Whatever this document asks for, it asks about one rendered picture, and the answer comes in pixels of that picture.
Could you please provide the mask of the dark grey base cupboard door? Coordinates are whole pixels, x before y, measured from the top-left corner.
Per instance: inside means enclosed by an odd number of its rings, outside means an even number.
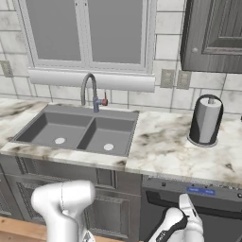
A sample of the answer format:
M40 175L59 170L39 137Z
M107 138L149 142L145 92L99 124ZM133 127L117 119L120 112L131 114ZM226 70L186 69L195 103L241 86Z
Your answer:
M94 235L138 242L140 209L140 196L96 189L95 201L85 210L87 228Z
M61 179L50 179L48 177L33 175L7 175L6 179L9 183L10 189L13 193L13 196L16 199L16 202L19 206L19 209L22 213L24 220L44 225L45 222L43 217L32 208L32 193L39 186L43 186L54 182L61 182Z
M0 215L12 217L11 205L9 204L10 190L2 170L0 169Z

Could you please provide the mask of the dark grey dishwasher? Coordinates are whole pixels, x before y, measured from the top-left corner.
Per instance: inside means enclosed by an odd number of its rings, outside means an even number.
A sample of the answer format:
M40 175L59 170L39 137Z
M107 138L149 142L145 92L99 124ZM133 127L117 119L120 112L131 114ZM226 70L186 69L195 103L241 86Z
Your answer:
M140 235L147 242L164 211L187 194L202 220L205 242L242 242L242 189L143 176Z

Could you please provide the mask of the grey double sink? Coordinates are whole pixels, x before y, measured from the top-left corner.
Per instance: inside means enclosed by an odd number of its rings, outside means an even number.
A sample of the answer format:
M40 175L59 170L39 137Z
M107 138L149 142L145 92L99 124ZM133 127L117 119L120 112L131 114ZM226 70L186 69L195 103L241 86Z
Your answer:
M47 105L12 142L127 157L138 112Z

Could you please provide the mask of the grey curved tap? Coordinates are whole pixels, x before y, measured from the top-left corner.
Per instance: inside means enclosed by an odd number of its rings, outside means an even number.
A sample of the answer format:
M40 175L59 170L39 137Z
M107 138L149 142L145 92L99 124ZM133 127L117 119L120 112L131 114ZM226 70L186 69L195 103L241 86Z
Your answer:
M97 86L96 86L96 79L95 76L92 73L88 73L81 84L81 91L80 91L80 100L81 100L81 105L85 105L85 90L86 90L86 85L88 82L88 79L92 80L92 86L93 86L93 108L94 112L99 112L99 106L107 106L108 105L108 98L104 97L102 99L99 99L97 96Z

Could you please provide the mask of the black paper towel holder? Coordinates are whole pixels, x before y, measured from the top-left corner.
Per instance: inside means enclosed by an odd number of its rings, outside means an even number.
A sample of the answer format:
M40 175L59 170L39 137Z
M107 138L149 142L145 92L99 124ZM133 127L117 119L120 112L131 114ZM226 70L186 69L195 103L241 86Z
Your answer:
M209 102L212 102L214 99L217 99L221 102L221 108L220 108L220 112L216 121L216 127L215 127L215 131L211 137L211 140L209 143L201 143L199 141L199 136L200 136L200 131L199 131L199 120L198 120L198 112L199 112L199 101L202 98L208 97L209 98ZM194 109L194 113L193 113L193 118L192 118L192 123L191 123L191 128L190 131L187 135L187 139L193 144L196 145L198 147L214 147L217 144L217 135L218 135L218 130L220 127L220 123L222 120L222 116L224 113L224 106L222 101L215 95L202 95L198 98L196 105L195 105L195 109Z

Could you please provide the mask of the dark grey false drawer front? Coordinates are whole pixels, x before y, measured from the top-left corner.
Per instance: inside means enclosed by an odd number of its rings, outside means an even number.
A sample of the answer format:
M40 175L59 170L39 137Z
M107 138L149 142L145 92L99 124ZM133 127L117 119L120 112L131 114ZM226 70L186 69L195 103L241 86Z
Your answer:
M16 157L15 160L23 179L29 179L36 185L86 180L91 181L98 188L111 190L116 188L115 172L111 170L23 157Z

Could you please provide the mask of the white paper towel roll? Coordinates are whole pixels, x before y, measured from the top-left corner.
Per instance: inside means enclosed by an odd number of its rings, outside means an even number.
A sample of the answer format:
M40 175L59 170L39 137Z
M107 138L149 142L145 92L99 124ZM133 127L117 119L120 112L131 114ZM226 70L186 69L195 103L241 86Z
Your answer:
M205 97L199 101L199 141L201 143L209 143L215 131L216 121L220 112L221 102L214 99L209 102L209 98Z

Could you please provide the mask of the white framed window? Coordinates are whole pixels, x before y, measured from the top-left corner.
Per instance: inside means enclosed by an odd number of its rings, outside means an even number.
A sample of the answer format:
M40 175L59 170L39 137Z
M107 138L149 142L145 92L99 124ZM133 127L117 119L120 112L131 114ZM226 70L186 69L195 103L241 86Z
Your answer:
M149 74L157 0L13 0L29 67Z

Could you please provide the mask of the grey wall socket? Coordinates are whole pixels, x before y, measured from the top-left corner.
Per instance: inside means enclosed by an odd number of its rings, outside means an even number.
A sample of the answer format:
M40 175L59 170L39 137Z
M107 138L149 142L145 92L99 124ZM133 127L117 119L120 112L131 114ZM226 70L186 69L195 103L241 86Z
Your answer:
M13 73L12 73L12 69L11 69L9 61L8 60L0 60L0 64L1 64L4 76L6 78L12 78Z
M171 88L175 78L175 71L171 69L163 69L161 75L161 87Z
M179 71L177 88L188 90L190 87L191 73L187 71Z

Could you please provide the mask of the dark grey wall cupboard door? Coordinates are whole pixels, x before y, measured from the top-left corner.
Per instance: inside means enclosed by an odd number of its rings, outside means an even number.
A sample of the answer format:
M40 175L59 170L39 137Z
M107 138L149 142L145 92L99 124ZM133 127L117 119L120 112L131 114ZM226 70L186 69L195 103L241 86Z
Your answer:
M181 69L242 74L242 0L186 1Z

